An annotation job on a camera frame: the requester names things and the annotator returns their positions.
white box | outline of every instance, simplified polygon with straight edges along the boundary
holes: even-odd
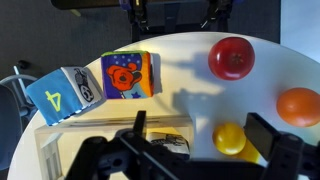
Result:
[[[132,128],[135,118],[81,120],[63,122],[56,126],[42,126],[35,130],[36,145],[43,180],[63,179],[80,145],[88,137],[104,136],[111,141],[115,132]],[[193,126],[188,116],[147,117],[147,134],[162,132],[182,135],[189,143],[192,156]],[[116,173],[111,179],[124,178]]]

number 4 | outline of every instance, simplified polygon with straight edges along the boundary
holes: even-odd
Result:
[[[48,101],[51,102],[52,106],[54,107],[54,109],[59,112],[60,111],[60,99],[61,99],[61,94],[60,93],[54,93],[54,94],[50,94],[49,91],[45,92],[47,95],[47,99]]]

teddy bear picture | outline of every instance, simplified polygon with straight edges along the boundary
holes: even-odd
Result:
[[[137,71],[137,65],[129,63],[128,67],[112,65],[107,69],[112,85],[119,91],[132,89],[133,85],[142,79],[142,75]]]
[[[106,99],[153,96],[153,67],[146,51],[107,52],[101,57]]]

blue cube face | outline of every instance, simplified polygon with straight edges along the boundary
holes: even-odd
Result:
[[[82,109],[77,94],[61,69],[53,71],[28,86],[27,94],[49,126],[59,123]]]

chair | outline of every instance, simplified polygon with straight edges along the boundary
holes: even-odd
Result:
[[[30,84],[37,80],[37,78],[29,75],[19,74],[18,68],[14,66],[16,75],[8,76],[0,81],[0,84],[8,87],[14,92],[14,96],[17,100],[20,117],[31,120],[32,116],[37,111],[36,106],[30,100],[26,93],[25,84]]]
[[[22,119],[31,120],[37,108],[27,97],[24,83],[36,81],[29,75],[16,75],[0,81],[0,170],[9,168],[16,146],[23,133]]]
[[[0,84],[0,170],[10,166],[22,135],[20,111],[14,93]]]

